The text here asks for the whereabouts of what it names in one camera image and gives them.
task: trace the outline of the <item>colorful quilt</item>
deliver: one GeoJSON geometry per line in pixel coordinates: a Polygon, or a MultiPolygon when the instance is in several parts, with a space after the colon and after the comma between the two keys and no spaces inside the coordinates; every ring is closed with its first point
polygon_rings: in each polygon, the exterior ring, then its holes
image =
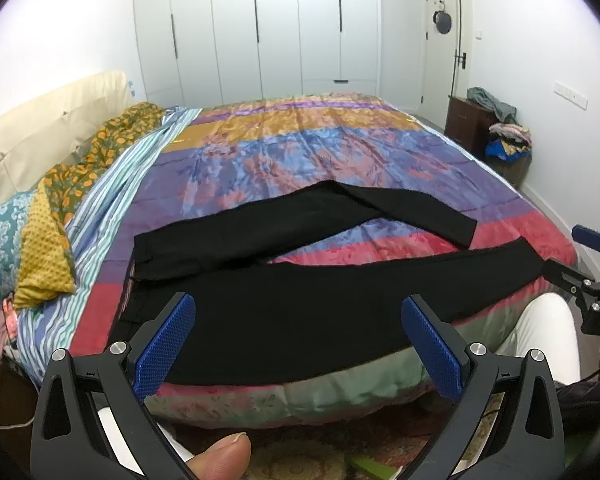
{"type": "MultiPolygon", "coordinates": [[[[326,178],[432,194],[477,219],[472,249],[524,236],[542,257],[576,262],[567,238],[500,177],[378,98],[329,94],[212,108],[184,128],[144,176],[81,310],[71,339],[72,354],[103,350],[118,315],[134,235],[286,194],[326,178]]],[[[362,264],[455,250],[436,235],[376,219],[278,260],[362,264]]],[[[479,279],[475,286],[480,286],[479,279]]],[[[549,290],[550,285],[538,279],[464,320],[459,329],[465,338],[479,339],[495,349],[528,302],[549,290]]],[[[165,383],[146,404],[157,415],[205,427],[320,424],[407,402],[429,387],[420,360],[409,348],[293,384],[246,388],[165,383]]]]}

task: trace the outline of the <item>gray cloth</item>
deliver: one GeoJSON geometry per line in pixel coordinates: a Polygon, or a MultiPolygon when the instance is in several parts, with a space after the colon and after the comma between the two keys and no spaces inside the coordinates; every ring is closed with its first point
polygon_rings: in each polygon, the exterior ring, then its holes
{"type": "Polygon", "coordinates": [[[499,118],[500,122],[518,124],[516,120],[518,110],[516,107],[499,101],[484,88],[480,88],[479,86],[469,88],[466,91],[466,98],[491,110],[499,118]]]}

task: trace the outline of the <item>blue gripper pad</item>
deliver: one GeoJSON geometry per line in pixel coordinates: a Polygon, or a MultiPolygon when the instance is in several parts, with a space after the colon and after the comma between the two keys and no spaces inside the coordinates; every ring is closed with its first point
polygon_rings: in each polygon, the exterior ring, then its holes
{"type": "Polygon", "coordinates": [[[136,361],[134,393],[140,402],[155,394],[196,322],[196,302],[185,294],[136,361]]]}
{"type": "Polygon", "coordinates": [[[402,329],[416,349],[437,392],[456,402],[462,394],[460,363],[411,298],[402,302],[400,318],[402,329]]]}
{"type": "Polygon", "coordinates": [[[571,238],[573,238],[574,242],[590,247],[600,253],[600,233],[598,231],[582,225],[576,225],[571,230],[571,238]]]}

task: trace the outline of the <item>door handle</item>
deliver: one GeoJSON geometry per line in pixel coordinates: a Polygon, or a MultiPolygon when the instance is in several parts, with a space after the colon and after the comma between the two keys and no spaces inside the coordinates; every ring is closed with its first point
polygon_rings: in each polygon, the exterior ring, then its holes
{"type": "Polygon", "coordinates": [[[458,51],[456,50],[456,54],[454,55],[458,65],[462,67],[462,70],[466,70],[466,52],[462,53],[462,56],[458,56],[458,51]]]}
{"type": "Polygon", "coordinates": [[[342,32],[342,0],[338,0],[338,12],[340,13],[340,31],[342,32]]]}
{"type": "Polygon", "coordinates": [[[176,27],[173,23],[173,13],[171,13],[171,37],[173,38],[173,50],[176,53],[176,59],[178,59],[178,43],[176,43],[176,27]]]}
{"type": "Polygon", "coordinates": [[[260,27],[258,26],[258,0],[253,0],[253,10],[256,13],[256,41],[260,43],[260,27]]]}

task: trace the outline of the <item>patterned rug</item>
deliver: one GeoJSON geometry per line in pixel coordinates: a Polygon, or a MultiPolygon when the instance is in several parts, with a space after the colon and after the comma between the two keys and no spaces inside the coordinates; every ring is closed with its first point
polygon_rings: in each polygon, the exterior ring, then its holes
{"type": "MultiPolygon", "coordinates": [[[[446,422],[449,406],[434,401],[438,404],[434,413],[428,411],[431,406],[425,406],[424,400],[324,426],[249,430],[253,454],[243,480],[368,480],[347,464],[346,457],[354,454],[393,468],[407,465],[446,422]]],[[[497,410],[499,403],[499,397],[494,396],[485,412],[497,410]]],[[[466,466],[482,449],[495,416],[491,413],[482,420],[463,457],[466,466]]],[[[195,454],[236,431],[241,430],[175,428],[177,440],[195,454]]]]}

